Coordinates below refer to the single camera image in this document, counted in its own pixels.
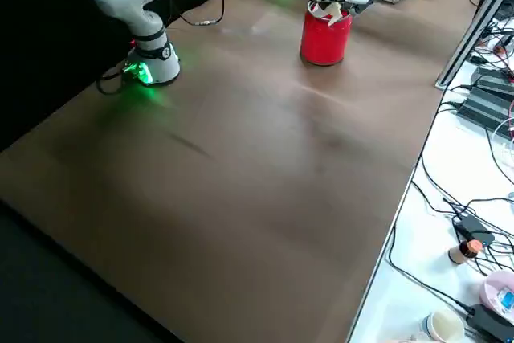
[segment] power adapter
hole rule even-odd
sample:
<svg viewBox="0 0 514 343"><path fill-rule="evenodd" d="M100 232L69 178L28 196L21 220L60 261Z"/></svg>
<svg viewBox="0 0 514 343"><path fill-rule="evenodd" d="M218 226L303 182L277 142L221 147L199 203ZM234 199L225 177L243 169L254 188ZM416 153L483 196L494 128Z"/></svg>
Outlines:
<svg viewBox="0 0 514 343"><path fill-rule="evenodd" d="M499 127L497 134L510 141L512 138L508 126L500 124L505 121L508 115L512 98L514 96L511 96L510 100L507 97L500 98L496 94L482 90L480 87L474 87L462 103L457 115L490 131Z"/></svg>
<svg viewBox="0 0 514 343"><path fill-rule="evenodd" d="M487 338L487 341L514 342L514 325L482 304L470 307L467 324Z"/></svg>
<svg viewBox="0 0 514 343"><path fill-rule="evenodd" d="M484 247L495 241L495 236L474 216L461 215L460 221L455 224L455 229L466 241L479 240Z"/></svg>
<svg viewBox="0 0 514 343"><path fill-rule="evenodd" d="M471 84L504 100L514 99L514 83L501 70L478 67L471 76Z"/></svg>

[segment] red cup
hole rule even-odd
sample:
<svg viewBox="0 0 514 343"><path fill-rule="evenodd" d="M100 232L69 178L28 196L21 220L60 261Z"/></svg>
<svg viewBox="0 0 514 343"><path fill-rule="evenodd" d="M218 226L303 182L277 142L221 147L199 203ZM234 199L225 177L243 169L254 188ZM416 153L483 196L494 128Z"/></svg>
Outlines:
<svg viewBox="0 0 514 343"><path fill-rule="evenodd" d="M315 5L314 2L309 2L305 12L300 54L312 64L332 66L345 57L352 15L346 13L340 20L329 26L328 22L332 16L314 16L312 10Z"/></svg>

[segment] black curtain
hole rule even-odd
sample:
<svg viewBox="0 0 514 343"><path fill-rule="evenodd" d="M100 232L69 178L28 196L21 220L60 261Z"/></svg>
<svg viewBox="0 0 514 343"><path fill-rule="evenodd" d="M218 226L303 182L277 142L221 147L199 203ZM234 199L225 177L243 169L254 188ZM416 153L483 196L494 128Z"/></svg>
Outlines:
<svg viewBox="0 0 514 343"><path fill-rule="evenodd" d="M207 0L174 0L185 11ZM2 83L0 150L120 62L129 50L127 27L103 15L93 0L13 0L4 51L18 70ZM169 0L148 5L169 20Z"/></svg>

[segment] paper cup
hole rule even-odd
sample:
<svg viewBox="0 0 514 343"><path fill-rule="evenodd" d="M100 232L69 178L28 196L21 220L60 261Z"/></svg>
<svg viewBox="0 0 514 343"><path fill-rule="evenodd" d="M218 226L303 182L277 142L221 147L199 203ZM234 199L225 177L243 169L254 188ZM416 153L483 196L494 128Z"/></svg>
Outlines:
<svg viewBox="0 0 514 343"><path fill-rule="evenodd" d="M443 343L464 339L464 323L450 309L442 309L427 316L422 322L422 331L431 339Z"/></svg>

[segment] orange cap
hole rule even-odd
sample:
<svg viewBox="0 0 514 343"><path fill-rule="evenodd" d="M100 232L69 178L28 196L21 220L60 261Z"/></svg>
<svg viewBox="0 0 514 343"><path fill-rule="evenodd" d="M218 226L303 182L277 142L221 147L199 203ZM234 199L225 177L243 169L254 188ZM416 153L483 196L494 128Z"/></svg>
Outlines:
<svg viewBox="0 0 514 343"><path fill-rule="evenodd" d="M467 243L467 247L473 253L479 253L483 250L483 245L479 240L470 241L469 243Z"/></svg>

